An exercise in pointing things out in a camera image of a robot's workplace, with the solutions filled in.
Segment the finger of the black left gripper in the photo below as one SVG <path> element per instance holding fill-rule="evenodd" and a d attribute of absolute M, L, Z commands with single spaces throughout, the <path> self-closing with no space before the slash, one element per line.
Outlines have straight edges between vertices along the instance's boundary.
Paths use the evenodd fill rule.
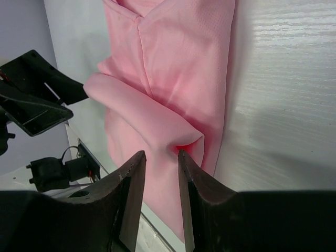
<path fill-rule="evenodd" d="M 29 136 L 42 134 L 73 117 L 64 106 L 22 93 L 1 94 L 6 116 Z"/>
<path fill-rule="evenodd" d="M 57 104 L 71 105 L 88 98 L 83 84 L 58 71 L 35 50 L 3 64 L 1 77 L 26 95 Z"/>

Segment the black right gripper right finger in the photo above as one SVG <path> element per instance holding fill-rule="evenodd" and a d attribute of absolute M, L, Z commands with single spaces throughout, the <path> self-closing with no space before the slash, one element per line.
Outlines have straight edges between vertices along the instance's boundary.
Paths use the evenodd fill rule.
<path fill-rule="evenodd" d="M 187 251 L 335 251 L 335 191 L 236 192 L 184 150 L 178 171 Z"/>

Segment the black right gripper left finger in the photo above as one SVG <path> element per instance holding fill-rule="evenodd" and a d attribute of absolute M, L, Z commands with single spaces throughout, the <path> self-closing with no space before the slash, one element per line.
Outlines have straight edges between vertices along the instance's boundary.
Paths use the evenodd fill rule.
<path fill-rule="evenodd" d="M 135 251 L 146 156 L 70 197 L 1 192 L 1 251 Z"/>

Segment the pink t shirt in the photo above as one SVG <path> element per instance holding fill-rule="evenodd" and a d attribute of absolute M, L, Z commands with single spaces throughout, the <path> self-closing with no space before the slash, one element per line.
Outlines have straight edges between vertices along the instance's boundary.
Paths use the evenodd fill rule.
<path fill-rule="evenodd" d="M 143 200 L 183 239 L 178 152 L 213 175 L 224 129 L 234 1 L 104 1 L 111 55 L 84 85 L 106 107 L 116 166 L 145 152 Z"/>

